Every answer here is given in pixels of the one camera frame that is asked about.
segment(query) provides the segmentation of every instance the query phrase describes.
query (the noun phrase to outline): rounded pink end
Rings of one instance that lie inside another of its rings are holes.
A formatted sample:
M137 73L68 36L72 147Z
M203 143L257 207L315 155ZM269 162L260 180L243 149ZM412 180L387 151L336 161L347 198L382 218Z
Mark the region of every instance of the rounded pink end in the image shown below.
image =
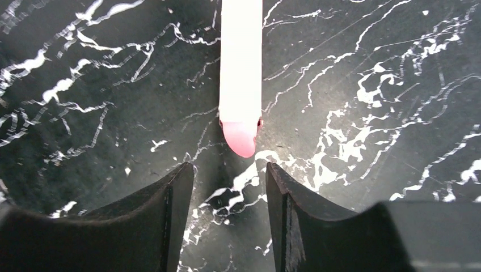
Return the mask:
M258 126L256 123L223 122L222 130L229 147L239 156L252 157L255 153L255 138Z

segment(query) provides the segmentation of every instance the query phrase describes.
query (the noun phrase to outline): black plastic part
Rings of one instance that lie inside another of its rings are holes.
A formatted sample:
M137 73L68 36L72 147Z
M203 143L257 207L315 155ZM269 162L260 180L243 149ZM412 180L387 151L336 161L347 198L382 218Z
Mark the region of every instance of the black plastic part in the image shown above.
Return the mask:
M276 272L481 271L481 204L381 202L356 214L266 173Z
M177 271L193 166L85 214L52 219L0 204L0 271Z

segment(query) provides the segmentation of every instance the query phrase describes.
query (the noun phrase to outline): black marble surface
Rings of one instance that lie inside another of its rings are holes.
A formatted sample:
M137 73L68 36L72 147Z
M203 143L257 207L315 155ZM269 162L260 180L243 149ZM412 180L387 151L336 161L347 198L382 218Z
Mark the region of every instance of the black marble surface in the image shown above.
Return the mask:
M481 201L480 3L265 0L242 159L216 115L220 1L2 1L0 199L81 214L191 161L179 271L273 271L267 161L356 211Z

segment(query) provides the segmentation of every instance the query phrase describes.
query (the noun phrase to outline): white plastic rod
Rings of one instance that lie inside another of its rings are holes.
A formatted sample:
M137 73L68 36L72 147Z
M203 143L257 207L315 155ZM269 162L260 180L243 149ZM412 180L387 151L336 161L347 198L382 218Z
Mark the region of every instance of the white plastic rod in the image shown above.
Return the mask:
M255 153L261 124L262 0L223 0L219 119L229 147Z

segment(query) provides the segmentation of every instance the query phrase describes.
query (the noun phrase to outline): pink tip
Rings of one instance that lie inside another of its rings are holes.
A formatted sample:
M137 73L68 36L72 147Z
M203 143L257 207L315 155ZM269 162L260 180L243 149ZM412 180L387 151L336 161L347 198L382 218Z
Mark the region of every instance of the pink tip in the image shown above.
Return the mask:
M222 130L229 147L239 156L252 157L255 153L256 123L223 122Z

